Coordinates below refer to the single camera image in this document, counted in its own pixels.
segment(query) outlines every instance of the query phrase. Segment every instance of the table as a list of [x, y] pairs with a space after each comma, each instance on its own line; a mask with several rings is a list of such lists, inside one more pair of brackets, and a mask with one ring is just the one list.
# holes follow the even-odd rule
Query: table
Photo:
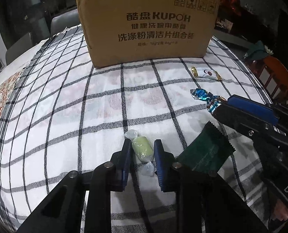
[[[215, 37], [204, 58], [171, 58], [94, 68], [80, 26], [42, 47], [11, 94], [0, 119], [0, 218], [17, 229], [71, 170], [87, 172], [119, 151], [128, 129], [151, 144], [161, 139], [179, 155], [211, 121], [236, 151], [219, 170], [266, 224], [266, 187], [252, 141], [218, 123], [190, 89], [270, 98], [246, 66]], [[222, 81], [194, 78], [192, 66], [216, 70]], [[136, 159], [123, 193], [111, 194], [113, 232], [174, 231], [175, 194], [143, 176]], [[85, 221], [86, 203], [82, 216]]]

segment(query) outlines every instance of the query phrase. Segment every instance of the blue candy wrapper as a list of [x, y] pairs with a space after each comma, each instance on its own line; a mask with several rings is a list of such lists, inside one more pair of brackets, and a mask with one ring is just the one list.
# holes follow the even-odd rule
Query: blue candy wrapper
[[204, 89], [191, 89], [190, 93], [195, 100], [201, 100], [207, 102], [207, 110], [212, 114], [215, 109], [226, 101], [219, 95], [213, 95], [211, 92], [207, 92]]

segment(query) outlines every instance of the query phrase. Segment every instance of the gray chair back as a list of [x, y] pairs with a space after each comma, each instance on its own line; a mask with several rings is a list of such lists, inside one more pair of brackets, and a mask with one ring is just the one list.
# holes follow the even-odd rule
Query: gray chair back
[[51, 21], [51, 36], [61, 32], [66, 27], [70, 28], [80, 24], [77, 8], [69, 10], [54, 17]]
[[9, 65], [21, 54], [33, 47], [31, 33], [28, 32], [6, 51], [6, 64]]

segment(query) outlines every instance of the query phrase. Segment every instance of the white and black plaid tablecloth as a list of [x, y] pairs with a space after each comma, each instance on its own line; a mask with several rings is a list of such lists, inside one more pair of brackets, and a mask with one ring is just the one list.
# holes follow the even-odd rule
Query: white and black plaid tablecloth
[[[192, 66], [216, 70], [223, 80], [194, 78]], [[0, 220], [17, 229], [69, 171], [91, 171], [121, 150], [128, 129], [151, 144], [161, 139], [177, 156], [210, 120], [236, 149], [219, 174], [266, 223], [266, 187], [252, 141], [217, 123], [205, 103], [191, 97], [194, 88], [270, 102], [246, 66], [214, 37], [204, 58], [101, 69], [92, 65], [81, 27], [49, 40], [24, 70], [0, 119]], [[140, 175], [140, 165], [137, 159], [126, 190], [111, 194], [112, 231], [173, 232], [175, 194], [162, 193], [156, 177]]]

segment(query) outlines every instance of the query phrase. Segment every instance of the cardboard box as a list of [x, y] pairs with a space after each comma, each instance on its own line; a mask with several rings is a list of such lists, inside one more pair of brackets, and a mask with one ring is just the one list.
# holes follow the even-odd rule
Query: cardboard box
[[203, 57], [220, 0], [76, 0], [95, 67]]

